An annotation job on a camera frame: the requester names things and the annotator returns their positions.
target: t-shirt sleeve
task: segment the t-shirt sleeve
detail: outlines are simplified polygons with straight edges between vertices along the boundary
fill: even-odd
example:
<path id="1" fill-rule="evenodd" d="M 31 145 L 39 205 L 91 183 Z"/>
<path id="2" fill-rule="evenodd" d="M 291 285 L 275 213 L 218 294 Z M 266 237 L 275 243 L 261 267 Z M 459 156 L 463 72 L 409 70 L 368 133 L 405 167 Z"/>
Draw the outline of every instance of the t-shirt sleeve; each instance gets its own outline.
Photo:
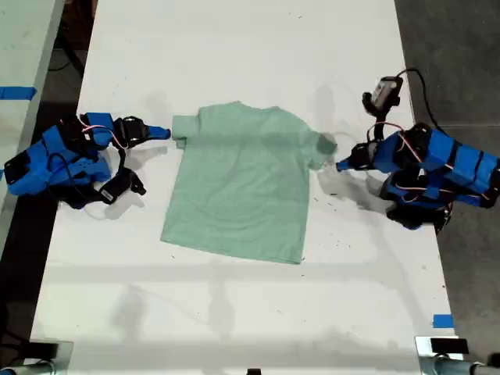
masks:
<path id="1" fill-rule="evenodd" d="M 172 122 L 172 139 L 177 148 L 185 149 L 188 138 L 196 137 L 200 133 L 200 121 L 196 116 L 174 116 Z"/>
<path id="2" fill-rule="evenodd" d="M 303 123 L 298 143 L 305 163 L 312 170 L 320 169 L 337 149 L 333 137 L 313 131 L 305 123 Z"/>

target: cable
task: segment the cable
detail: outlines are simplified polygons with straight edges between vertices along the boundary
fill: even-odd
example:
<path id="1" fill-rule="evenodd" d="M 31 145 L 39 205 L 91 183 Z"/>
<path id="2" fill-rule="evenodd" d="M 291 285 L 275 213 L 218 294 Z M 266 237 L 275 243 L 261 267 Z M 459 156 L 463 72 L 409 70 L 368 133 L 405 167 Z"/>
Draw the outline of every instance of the cable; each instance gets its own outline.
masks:
<path id="1" fill-rule="evenodd" d="M 66 169 L 66 173 L 68 174 L 68 179 L 70 180 L 70 183 L 71 183 L 71 186 L 74 187 L 74 189 L 77 191 L 77 193 L 83 198 L 85 199 L 86 201 L 89 201 L 89 197 L 87 197 L 84 193 L 82 193 L 80 191 L 80 189 L 77 187 L 77 185 L 75 184 L 75 181 L 73 179 L 73 176 L 71 176 L 71 171 L 70 171 L 70 166 L 68 165 L 68 162 L 66 161 L 66 159 L 64 159 L 64 156 L 62 156 L 61 154 L 59 154 L 58 152 L 54 152 L 52 154 L 50 154 L 48 156 L 48 159 L 47 159 L 47 167 L 50 167 L 50 162 L 52 160 L 52 158 L 54 156 L 57 156 L 58 158 L 60 158 L 62 160 L 62 164 L 63 164 L 63 168 Z M 47 183 L 47 188 L 50 190 L 50 179 L 48 180 L 48 183 Z"/>
<path id="2" fill-rule="evenodd" d="M 406 69 L 402 70 L 401 72 L 399 72 L 396 75 L 396 77 L 400 77 L 402 74 L 410 73 L 410 72 L 416 73 L 416 75 L 418 75 L 420 78 L 420 82 L 422 84 L 423 101 L 425 103 L 425 107 L 427 109 L 427 114 L 429 115 L 430 121 L 432 121 L 432 124 L 436 127 L 436 129 L 438 129 L 443 134 L 446 134 L 446 132 L 443 130 L 443 128 L 438 125 L 438 122 L 436 121 L 434 114 L 430 110 L 429 100 L 427 99 L 427 86 L 426 86 L 425 80 L 423 79 L 422 73 L 417 68 L 406 68 Z"/>
<path id="3" fill-rule="evenodd" d="M 404 131 L 401 125 L 398 125 L 396 123 L 389 123 L 388 121 L 379 121 L 368 128 L 368 130 L 366 131 L 366 139 L 368 140 L 368 142 L 370 142 L 370 130 L 372 130 L 376 125 L 390 125 L 392 127 L 397 127 L 400 131 Z"/>
<path id="4" fill-rule="evenodd" d="M 113 139 L 115 140 L 115 142 L 118 144 L 118 146 L 124 150 L 128 149 L 128 146 L 127 147 L 123 147 L 120 142 L 118 141 L 118 138 L 116 137 L 115 133 L 109 129 L 108 127 L 105 127 L 104 125 L 87 125 L 86 123 L 84 123 L 82 120 L 78 119 L 78 121 L 80 121 L 81 123 L 81 126 L 84 127 L 84 129 L 81 131 L 82 133 L 85 133 L 86 131 L 89 131 L 91 129 L 95 129 L 96 127 L 101 127 L 103 129 L 106 129 L 107 131 L 109 131 L 113 137 Z"/>
<path id="5" fill-rule="evenodd" d="M 48 71 L 49 72 L 59 72 L 60 70 L 67 68 L 69 64 L 71 64 L 71 61 L 68 61 L 66 64 L 64 64 L 63 66 L 61 66 L 59 68 L 48 68 Z"/>
<path id="6" fill-rule="evenodd" d="M 87 126 L 87 125 L 85 125 L 85 129 L 83 129 L 81 132 L 82 132 L 82 133 L 85 133 L 86 131 L 89 131 L 89 130 L 94 129 L 94 128 L 96 128 L 96 127 L 101 127 L 102 129 L 106 129 L 107 131 L 111 132 L 111 135 L 112 135 L 113 139 L 114 139 L 114 140 L 115 140 L 115 142 L 119 145 L 119 147 L 120 147 L 120 148 L 122 148 L 122 149 L 124 149 L 124 150 L 128 148 L 128 147 L 123 147 L 123 146 L 120 144 L 120 142 L 118 141 L 118 138 L 116 138 L 115 133 L 114 133 L 111 129 L 109 129 L 108 127 L 105 127 L 104 125 L 92 125 L 92 126 Z"/>
<path id="7" fill-rule="evenodd" d="M 0 348 L 7 348 L 7 349 L 12 349 L 12 350 L 17 350 L 20 351 L 19 345 L 14 345 L 14 344 L 0 344 Z"/>
<path id="8" fill-rule="evenodd" d="M 395 186 L 398 189 L 401 189 L 401 190 L 410 190 L 410 191 L 411 190 L 417 190 L 417 191 L 425 191 L 425 190 L 427 190 L 426 187 L 404 187 L 404 186 L 399 186 L 398 184 L 395 184 Z M 455 191 L 451 191 L 451 190 L 447 190 L 447 189 L 439 189 L 439 191 L 442 192 L 442 193 L 458 194 Z M 473 198 L 479 198 L 479 195 L 474 195 L 474 194 L 467 194 L 467 195 L 469 195 L 470 197 L 473 197 Z"/>

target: t-shirt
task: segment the t-shirt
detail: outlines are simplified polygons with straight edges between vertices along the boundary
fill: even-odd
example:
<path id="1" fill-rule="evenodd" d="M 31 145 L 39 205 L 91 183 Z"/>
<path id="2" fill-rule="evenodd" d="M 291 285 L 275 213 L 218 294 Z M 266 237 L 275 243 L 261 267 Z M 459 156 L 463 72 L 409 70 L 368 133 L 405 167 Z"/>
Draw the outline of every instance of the t-shirt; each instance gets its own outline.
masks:
<path id="1" fill-rule="evenodd" d="M 300 263 L 309 169 L 336 145 L 297 116 L 240 102 L 175 116 L 184 149 L 161 240 L 207 252 Z"/>

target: black cable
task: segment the black cable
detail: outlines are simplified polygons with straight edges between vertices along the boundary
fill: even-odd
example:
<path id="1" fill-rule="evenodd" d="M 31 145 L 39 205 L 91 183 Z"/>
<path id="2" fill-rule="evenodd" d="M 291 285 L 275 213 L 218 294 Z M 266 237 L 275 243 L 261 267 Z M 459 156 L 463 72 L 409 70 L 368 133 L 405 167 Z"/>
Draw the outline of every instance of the black cable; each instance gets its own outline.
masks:
<path id="1" fill-rule="evenodd" d="M 66 67 L 68 67 L 70 64 L 71 64 L 71 61 L 68 61 L 66 64 L 64 64 L 63 66 L 61 66 L 59 68 L 48 68 L 48 71 L 49 72 L 59 72 L 60 70 L 63 70 Z"/>
<path id="2" fill-rule="evenodd" d="M 64 159 L 64 156 L 62 156 L 61 154 L 59 154 L 58 152 L 53 152 L 52 154 L 50 154 L 48 156 L 48 159 L 47 159 L 47 167 L 50 166 L 50 162 L 52 161 L 52 158 L 54 156 L 57 156 L 58 158 L 60 158 L 62 160 L 62 164 L 64 165 L 64 168 L 66 169 L 66 173 L 68 174 L 68 178 L 70 180 L 70 183 L 71 183 L 71 186 L 77 191 L 77 193 L 83 198 L 85 199 L 85 201 L 89 201 L 89 197 L 87 197 L 84 193 L 82 193 L 80 191 L 80 189 L 77 187 L 77 185 L 75 184 L 75 181 L 73 179 L 73 176 L 71 176 L 71 172 L 70 172 L 70 166 L 68 164 L 68 162 L 66 161 L 66 159 Z M 55 197 L 55 195 L 50 191 L 50 184 L 47 184 L 47 189 L 49 190 L 49 192 L 51 193 L 52 196 Z"/>
<path id="3" fill-rule="evenodd" d="M 434 114 L 430 110 L 429 101 L 427 99 L 427 86 L 425 84 L 425 80 L 423 79 L 422 73 L 417 68 L 407 68 L 407 69 L 404 69 L 401 72 L 399 72 L 396 75 L 396 77 L 399 77 L 404 73 L 410 73 L 410 72 L 416 73 L 416 75 L 419 76 L 419 78 L 420 78 L 420 82 L 422 84 L 423 101 L 425 102 L 425 107 L 427 109 L 427 114 L 429 115 L 430 121 L 432 121 L 432 124 L 436 127 L 436 129 L 438 129 L 440 132 L 446 134 L 446 132 L 443 130 L 443 128 L 438 125 L 438 122 L 436 121 Z"/>
<path id="4" fill-rule="evenodd" d="M 12 350 L 21 350 L 19 345 L 14 345 L 14 344 L 0 344 L 0 348 L 7 348 L 7 349 L 12 349 Z"/>

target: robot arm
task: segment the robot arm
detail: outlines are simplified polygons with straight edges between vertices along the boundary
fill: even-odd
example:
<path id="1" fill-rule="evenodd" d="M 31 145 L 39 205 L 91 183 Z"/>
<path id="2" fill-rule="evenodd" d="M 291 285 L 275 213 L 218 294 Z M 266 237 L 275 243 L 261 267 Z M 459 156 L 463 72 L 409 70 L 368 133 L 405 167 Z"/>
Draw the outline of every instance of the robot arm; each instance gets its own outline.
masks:
<path id="1" fill-rule="evenodd" d="M 454 201 L 492 207 L 500 187 L 500 160 L 495 156 L 463 145 L 441 128 L 435 130 L 425 123 L 403 130 L 380 121 L 399 103 L 395 98 L 401 88 L 398 76 L 383 78 L 373 95 L 364 94 L 367 112 L 377 118 L 375 138 L 371 140 L 368 133 L 367 142 L 357 144 L 348 158 L 337 163 L 337 170 L 389 173 L 380 192 L 382 199 L 395 202 L 387 216 L 410 229 L 433 223 L 439 231 L 448 222 Z M 375 112 L 378 108 L 384 111 Z M 399 129 L 384 139 L 386 124 Z"/>
<path id="2" fill-rule="evenodd" d="M 36 195 L 49 190 L 75 209 L 89 202 L 113 204 L 128 189 L 146 190 L 137 174 L 124 166 L 125 150 L 153 139 L 168 139 L 170 130 L 149 127 L 137 117 L 113 121 L 109 113 L 68 116 L 47 129 L 41 140 L 5 164 L 5 179 L 13 195 Z M 111 173 L 99 151 L 118 149 L 120 166 Z M 106 182 L 98 191 L 94 182 Z"/>

